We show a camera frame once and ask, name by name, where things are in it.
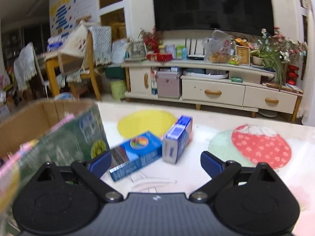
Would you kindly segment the blue white toothpaste box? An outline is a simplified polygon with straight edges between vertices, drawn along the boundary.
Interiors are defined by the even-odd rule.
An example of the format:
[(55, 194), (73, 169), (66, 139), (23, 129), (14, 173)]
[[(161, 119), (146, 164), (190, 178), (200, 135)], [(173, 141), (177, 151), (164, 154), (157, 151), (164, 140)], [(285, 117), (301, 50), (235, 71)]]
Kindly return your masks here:
[(162, 159), (164, 162), (170, 164), (178, 162), (193, 138), (192, 129), (193, 118), (181, 116), (168, 130), (162, 143)]

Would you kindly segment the blue product box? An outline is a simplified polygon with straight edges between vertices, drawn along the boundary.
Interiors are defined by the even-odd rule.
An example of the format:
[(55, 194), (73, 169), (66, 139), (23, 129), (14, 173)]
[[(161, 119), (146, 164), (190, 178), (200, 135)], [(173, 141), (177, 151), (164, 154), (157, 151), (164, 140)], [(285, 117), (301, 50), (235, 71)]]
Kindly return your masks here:
[(109, 173), (119, 181), (162, 157), (162, 141), (147, 131), (110, 150), (112, 164)]

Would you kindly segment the green cardboard storage box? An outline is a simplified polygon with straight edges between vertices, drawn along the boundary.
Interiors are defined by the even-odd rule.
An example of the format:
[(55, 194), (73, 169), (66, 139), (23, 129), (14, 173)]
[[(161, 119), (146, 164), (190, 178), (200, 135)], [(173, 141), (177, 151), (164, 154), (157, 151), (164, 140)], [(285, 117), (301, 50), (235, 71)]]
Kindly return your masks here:
[(17, 228), (12, 202), (43, 163), (69, 166), (108, 149), (93, 101), (36, 101), (1, 122), (1, 235)]

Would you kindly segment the cream tv cabinet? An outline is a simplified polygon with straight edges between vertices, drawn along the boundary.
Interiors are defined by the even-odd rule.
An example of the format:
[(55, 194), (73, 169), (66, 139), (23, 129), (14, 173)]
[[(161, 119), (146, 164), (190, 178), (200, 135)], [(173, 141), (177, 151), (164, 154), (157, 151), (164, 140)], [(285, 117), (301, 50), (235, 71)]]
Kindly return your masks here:
[[(291, 116), (293, 123), (302, 101), (301, 89), (288, 89), (273, 82), (275, 74), (246, 65), (205, 61), (173, 60), (123, 62), (127, 99), (187, 103), (242, 110), (256, 117), (260, 110)], [(180, 72), (182, 95), (179, 99), (158, 97), (157, 72)]]

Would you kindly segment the pink storage box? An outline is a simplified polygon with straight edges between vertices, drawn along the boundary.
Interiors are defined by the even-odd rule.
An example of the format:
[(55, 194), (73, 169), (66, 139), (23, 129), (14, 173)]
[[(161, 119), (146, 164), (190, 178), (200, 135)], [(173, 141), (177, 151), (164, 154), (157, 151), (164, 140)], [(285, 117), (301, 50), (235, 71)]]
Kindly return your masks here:
[(157, 72), (157, 94), (161, 98), (179, 99), (182, 95), (180, 72)]

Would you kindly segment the red lantern ornament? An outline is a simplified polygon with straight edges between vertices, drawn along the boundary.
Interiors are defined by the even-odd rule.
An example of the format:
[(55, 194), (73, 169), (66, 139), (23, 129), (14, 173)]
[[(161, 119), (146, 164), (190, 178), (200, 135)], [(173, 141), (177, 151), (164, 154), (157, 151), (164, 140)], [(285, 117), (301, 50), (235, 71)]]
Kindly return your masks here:
[(297, 74), (298, 70), (299, 70), (299, 67), (295, 65), (288, 65), (286, 83), (288, 83), (289, 85), (296, 86), (297, 79), (298, 79), (298, 74)]

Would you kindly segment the wooden side table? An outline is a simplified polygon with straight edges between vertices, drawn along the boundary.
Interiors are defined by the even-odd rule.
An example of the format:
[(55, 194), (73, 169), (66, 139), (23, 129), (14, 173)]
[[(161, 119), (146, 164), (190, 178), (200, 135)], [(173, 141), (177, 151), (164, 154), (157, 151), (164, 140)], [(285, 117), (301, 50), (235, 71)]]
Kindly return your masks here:
[(65, 87), (68, 74), (78, 72), (83, 64), (88, 29), (85, 24), (77, 26), (55, 51), (46, 53), (45, 69), (50, 91), (55, 97)]

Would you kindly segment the green potted plant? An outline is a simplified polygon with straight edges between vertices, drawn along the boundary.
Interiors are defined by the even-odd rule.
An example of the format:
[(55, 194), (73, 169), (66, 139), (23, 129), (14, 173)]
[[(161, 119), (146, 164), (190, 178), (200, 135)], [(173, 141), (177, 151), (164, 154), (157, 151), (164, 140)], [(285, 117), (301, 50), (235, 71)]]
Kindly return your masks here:
[(282, 84), (284, 79), (284, 67), (281, 61), (281, 55), (278, 51), (271, 47), (268, 38), (258, 39), (254, 45), (254, 50), (250, 52), (251, 57), (262, 59), (262, 66), (267, 69), (272, 69), (276, 72), (277, 84)]

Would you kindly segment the framed gold picture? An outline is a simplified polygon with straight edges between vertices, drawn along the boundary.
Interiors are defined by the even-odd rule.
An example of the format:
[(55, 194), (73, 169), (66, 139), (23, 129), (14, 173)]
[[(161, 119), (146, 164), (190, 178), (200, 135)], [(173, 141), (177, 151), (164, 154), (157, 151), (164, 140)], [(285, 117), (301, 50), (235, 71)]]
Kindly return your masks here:
[(250, 48), (249, 47), (237, 45), (235, 47), (235, 54), (240, 57), (241, 65), (250, 65)]

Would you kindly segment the clear plastic snack bag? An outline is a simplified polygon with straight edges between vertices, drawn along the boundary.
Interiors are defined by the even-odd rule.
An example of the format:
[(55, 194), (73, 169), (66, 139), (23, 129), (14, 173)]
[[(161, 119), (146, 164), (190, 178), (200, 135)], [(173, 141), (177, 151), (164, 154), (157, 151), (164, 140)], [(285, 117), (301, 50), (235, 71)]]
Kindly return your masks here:
[(219, 29), (214, 30), (211, 38), (202, 41), (205, 60), (211, 63), (228, 63), (230, 59), (231, 38)]

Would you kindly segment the wooden chair with lace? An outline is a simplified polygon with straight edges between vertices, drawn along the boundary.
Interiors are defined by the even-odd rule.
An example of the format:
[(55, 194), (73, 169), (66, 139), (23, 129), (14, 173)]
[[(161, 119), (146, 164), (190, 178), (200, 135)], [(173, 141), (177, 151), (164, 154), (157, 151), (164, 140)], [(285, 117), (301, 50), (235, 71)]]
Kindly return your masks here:
[(78, 73), (75, 76), (68, 76), (67, 82), (72, 86), (76, 80), (89, 79), (94, 89), (94, 94), (98, 101), (102, 101), (101, 93), (96, 80), (96, 67), (99, 65), (109, 65), (112, 60), (112, 28), (110, 26), (94, 25), (80, 28), (86, 31), (84, 39), (83, 62)]

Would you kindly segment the red gift box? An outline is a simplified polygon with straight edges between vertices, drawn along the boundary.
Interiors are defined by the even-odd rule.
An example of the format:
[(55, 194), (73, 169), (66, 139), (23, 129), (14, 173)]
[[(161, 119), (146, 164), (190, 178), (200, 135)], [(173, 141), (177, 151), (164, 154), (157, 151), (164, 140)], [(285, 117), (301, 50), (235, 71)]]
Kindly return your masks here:
[(169, 53), (165, 53), (165, 54), (150, 53), (150, 54), (147, 54), (146, 59), (149, 61), (156, 61), (156, 62), (169, 62), (173, 58), (172, 58), (172, 54), (169, 54)]

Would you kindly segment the pink artificial flowers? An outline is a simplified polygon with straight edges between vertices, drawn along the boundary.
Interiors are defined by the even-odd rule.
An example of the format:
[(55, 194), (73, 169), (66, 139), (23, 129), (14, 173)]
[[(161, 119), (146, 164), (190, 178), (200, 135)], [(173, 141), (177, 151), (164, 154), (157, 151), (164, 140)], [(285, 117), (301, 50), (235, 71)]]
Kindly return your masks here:
[(279, 55), (283, 63), (289, 64), (292, 60), (307, 56), (308, 45), (306, 42), (295, 41), (286, 37), (279, 27), (274, 27), (274, 33), (269, 34), (265, 28), (261, 29), (263, 40), (260, 48), (266, 52)]

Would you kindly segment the red berry branch decoration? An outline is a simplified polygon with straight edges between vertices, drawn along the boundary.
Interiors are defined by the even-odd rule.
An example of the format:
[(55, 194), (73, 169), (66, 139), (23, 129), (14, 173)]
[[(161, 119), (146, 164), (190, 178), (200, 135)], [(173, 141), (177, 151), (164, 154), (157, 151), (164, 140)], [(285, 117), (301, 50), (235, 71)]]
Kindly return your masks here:
[(147, 51), (159, 53), (159, 46), (163, 44), (162, 32), (157, 31), (157, 28), (155, 26), (152, 28), (151, 31), (146, 31), (142, 28), (138, 37), (141, 38), (145, 43)]

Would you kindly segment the black flat television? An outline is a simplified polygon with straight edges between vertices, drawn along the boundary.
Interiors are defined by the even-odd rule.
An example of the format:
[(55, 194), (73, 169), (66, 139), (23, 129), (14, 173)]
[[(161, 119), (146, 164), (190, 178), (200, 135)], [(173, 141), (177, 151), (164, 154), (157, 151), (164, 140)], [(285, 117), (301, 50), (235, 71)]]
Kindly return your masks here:
[(260, 35), (274, 30), (271, 0), (153, 0), (157, 30), (210, 30)]

